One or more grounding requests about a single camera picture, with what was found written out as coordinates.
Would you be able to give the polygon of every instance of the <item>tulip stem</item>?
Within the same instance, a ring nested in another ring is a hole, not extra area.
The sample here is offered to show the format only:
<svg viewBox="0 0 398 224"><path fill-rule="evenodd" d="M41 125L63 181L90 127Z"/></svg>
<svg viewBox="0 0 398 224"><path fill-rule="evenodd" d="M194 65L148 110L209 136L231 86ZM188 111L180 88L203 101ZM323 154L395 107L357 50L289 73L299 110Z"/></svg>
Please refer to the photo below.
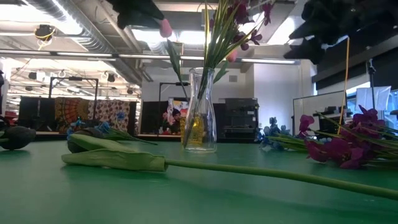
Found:
<svg viewBox="0 0 398 224"><path fill-rule="evenodd" d="M299 174L296 172L288 172L282 170L241 167L218 164L204 164L199 162L175 161L166 159L166 164L170 166L188 167L193 169L216 170L222 172L232 172L238 174L261 175L266 177L276 177L281 179L297 180L310 184L318 184L336 189L348 190L351 192L384 197L391 200L398 200L398 190L385 189L382 187L374 187L370 185L357 184L343 180L319 177L315 175Z"/></svg>

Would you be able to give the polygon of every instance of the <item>patterned fabric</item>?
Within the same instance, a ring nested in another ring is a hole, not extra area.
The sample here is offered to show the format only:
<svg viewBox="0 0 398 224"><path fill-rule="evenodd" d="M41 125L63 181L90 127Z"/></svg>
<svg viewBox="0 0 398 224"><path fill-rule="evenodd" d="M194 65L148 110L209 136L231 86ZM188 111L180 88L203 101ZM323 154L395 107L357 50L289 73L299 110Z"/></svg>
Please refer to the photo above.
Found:
<svg viewBox="0 0 398 224"><path fill-rule="evenodd" d="M88 119L88 102L81 98L56 98L55 99L55 120L57 131L65 133L71 123L80 117L82 121Z"/></svg>
<svg viewBox="0 0 398 224"><path fill-rule="evenodd" d="M93 119L94 101L88 106L88 119ZM127 131L129 124L130 102L121 100L97 100L95 119L107 121L112 128Z"/></svg>

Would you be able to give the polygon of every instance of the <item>green table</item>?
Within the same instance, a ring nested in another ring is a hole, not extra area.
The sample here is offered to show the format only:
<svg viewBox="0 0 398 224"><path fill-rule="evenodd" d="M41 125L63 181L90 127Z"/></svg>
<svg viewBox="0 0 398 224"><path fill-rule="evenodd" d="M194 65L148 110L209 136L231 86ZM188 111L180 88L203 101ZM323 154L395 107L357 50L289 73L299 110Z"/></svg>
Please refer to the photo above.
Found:
<svg viewBox="0 0 398 224"><path fill-rule="evenodd" d="M295 152L125 142L169 159L267 167L398 190L396 170L342 170ZM169 167L166 173L66 166L65 141L0 151L0 223L398 223L398 202L292 180Z"/></svg>

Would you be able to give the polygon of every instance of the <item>pink flower bud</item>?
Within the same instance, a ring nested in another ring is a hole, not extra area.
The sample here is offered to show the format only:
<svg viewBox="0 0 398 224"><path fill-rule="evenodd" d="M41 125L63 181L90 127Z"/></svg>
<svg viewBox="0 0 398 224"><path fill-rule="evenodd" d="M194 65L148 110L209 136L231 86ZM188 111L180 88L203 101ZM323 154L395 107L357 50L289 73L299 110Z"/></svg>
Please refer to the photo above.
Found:
<svg viewBox="0 0 398 224"><path fill-rule="evenodd" d="M167 19L160 22L160 35L164 38L168 38L173 34L173 29Z"/></svg>
<svg viewBox="0 0 398 224"><path fill-rule="evenodd" d="M236 57L238 56L238 51L233 50L227 57L226 59L228 62L234 62L236 60Z"/></svg>

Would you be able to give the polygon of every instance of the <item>poster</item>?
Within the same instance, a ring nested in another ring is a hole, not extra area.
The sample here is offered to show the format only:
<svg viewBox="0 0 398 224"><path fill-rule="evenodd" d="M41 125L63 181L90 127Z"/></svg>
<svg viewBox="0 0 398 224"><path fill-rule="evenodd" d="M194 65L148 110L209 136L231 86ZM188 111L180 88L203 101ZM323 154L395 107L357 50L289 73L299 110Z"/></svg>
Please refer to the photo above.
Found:
<svg viewBox="0 0 398 224"><path fill-rule="evenodd" d="M169 98L167 111L163 113L162 126L159 128L159 134L176 134L181 133L180 119L186 118L189 104L186 100Z"/></svg>

